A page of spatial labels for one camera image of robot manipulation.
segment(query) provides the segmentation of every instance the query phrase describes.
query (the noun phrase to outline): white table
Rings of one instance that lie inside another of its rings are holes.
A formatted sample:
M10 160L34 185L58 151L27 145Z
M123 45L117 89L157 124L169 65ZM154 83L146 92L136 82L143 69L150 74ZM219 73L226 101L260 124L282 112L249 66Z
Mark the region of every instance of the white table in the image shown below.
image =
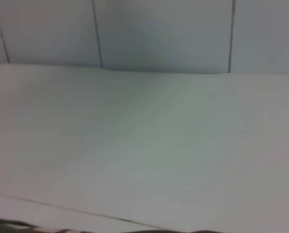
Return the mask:
M289 232L289 76L2 65L0 193L179 231Z

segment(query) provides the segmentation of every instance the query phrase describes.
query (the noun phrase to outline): vertical line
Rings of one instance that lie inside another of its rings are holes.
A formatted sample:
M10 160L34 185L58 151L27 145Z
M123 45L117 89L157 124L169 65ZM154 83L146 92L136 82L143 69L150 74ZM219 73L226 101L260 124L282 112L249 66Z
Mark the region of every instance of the vertical line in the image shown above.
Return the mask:
M94 21L95 21L95 30L96 30L96 37L97 37L97 44L98 44L100 67L103 68L103 60L102 60L102 54L101 54L101 45L100 45L100 37L99 37L99 29L98 29L98 22L97 22L95 0L92 0L92 14L93 14Z
M232 68L235 11L236 11L236 0L232 0L231 40L230 40L230 51L229 51L229 58L228 58L228 72L229 73L231 72L231 68Z
M4 34L3 34L1 26L0 26L0 38L2 40L2 44L3 44L3 48L4 48L4 51L5 51L5 54L6 54L7 62L10 63L9 54L8 54L8 50L7 50L7 46L6 46L6 43L5 43L5 38L4 38Z

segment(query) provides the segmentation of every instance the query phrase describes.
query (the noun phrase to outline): white sheet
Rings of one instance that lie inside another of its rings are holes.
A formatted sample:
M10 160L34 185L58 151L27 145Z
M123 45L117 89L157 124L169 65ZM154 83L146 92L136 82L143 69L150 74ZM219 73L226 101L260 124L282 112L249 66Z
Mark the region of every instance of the white sheet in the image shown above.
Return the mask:
M289 76L2 65L0 192L173 230L289 232Z

